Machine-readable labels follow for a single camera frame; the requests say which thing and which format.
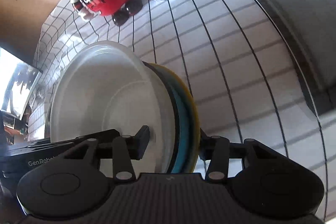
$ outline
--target grid patterned tablecloth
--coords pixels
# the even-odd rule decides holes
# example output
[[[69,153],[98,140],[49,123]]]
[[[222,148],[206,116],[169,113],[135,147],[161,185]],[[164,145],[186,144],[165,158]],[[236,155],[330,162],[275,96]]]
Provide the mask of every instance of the grid patterned tablecloth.
[[[317,215],[333,216],[336,115],[318,120],[308,109],[286,44],[255,0],[146,2],[122,27],[111,17],[85,23],[70,0],[61,0],[42,26],[35,53],[43,75],[31,99],[31,140],[44,137],[46,113],[66,66],[86,45],[102,40],[178,74],[208,135],[231,142],[255,138],[315,172],[326,189]],[[206,167],[199,161],[196,170],[204,173]],[[230,175],[240,170],[232,160]]]

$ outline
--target yellow rim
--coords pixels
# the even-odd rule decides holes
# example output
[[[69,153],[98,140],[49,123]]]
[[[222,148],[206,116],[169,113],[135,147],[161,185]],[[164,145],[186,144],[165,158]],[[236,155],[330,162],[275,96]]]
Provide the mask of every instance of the yellow rim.
[[[153,63],[149,63],[150,65],[154,66],[154,67],[160,67],[164,70],[166,70],[169,74],[171,74],[174,79],[177,80],[177,82],[179,83],[179,85],[182,87],[184,93],[186,94],[187,96],[187,100],[191,103],[190,106],[191,106],[191,109],[192,109],[192,114],[193,114],[193,117],[195,119],[194,121],[194,147],[196,149],[193,149],[192,151],[192,154],[191,157],[190,157],[190,166],[188,168],[188,172],[193,172],[195,167],[196,167],[196,162],[197,162],[197,158],[198,158],[198,152],[199,152],[199,144],[200,144],[200,141],[201,141],[201,131],[200,131],[200,121],[198,119],[198,113],[197,113],[197,108],[196,108],[196,104],[194,102],[194,98],[191,96],[190,94],[190,91],[188,89],[188,87],[183,83],[183,81],[181,80],[181,78],[179,76],[176,75],[176,73],[174,73],[172,70],[164,67],[164,66],[161,66],[161,65],[158,65],[158,64],[153,64]]]

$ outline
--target ribbed black surface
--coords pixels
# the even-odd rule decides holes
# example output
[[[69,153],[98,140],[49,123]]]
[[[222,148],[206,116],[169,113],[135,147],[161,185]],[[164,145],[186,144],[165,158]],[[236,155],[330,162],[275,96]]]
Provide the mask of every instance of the ribbed black surface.
[[[203,181],[200,174],[143,174],[135,183],[115,188],[96,211],[73,220],[45,221],[27,217],[22,224],[321,224],[309,215],[297,220],[269,220],[249,213],[231,198],[226,188]]]

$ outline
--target yellow plate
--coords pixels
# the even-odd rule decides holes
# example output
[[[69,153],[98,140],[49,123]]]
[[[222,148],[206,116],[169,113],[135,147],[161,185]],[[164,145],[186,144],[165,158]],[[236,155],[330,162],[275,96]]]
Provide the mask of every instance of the yellow plate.
[[[189,115],[192,119],[193,132],[192,132],[192,143],[191,143],[191,153],[188,157],[187,163],[183,169],[183,173],[192,173],[196,167],[196,162],[198,159],[198,152],[201,140],[200,132],[200,122],[198,119],[197,109],[193,97],[191,96],[188,87],[183,83],[180,77],[178,77],[173,71],[167,69],[164,66],[150,63],[159,72],[161,72],[164,77],[169,81],[169,83],[174,87],[174,89],[179,93],[182,101],[189,111]]]

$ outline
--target white plate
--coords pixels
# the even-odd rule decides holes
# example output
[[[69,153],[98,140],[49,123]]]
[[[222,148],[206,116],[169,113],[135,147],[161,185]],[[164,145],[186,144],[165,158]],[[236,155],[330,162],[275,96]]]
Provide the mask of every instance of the white plate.
[[[142,125],[151,139],[135,173],[167,171],[175,140],[172,104],[163,83],[133,52],[102,41],[80,51],[61,77],[50,117],[51,142],[114,128],[134,136]],[[100,171],[112,176],[112,160]]]

